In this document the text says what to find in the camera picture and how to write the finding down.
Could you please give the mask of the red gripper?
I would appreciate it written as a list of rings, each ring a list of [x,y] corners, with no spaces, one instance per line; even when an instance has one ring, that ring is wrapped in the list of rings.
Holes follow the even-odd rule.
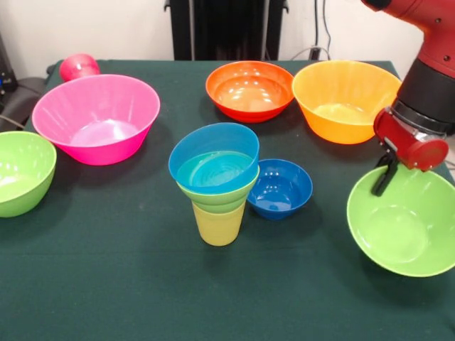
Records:
[[[374,183],[371,193],[381,196],[398,169],[398,161],[407,168],[428,171],[443,163],[449,152],[449,145],[443,136],[422,132],[398,119],[391,108],[382,109],[375,118],[373,129],[386,148],[395,153],[391,158],[386,151],[375,167],[386,166]]]

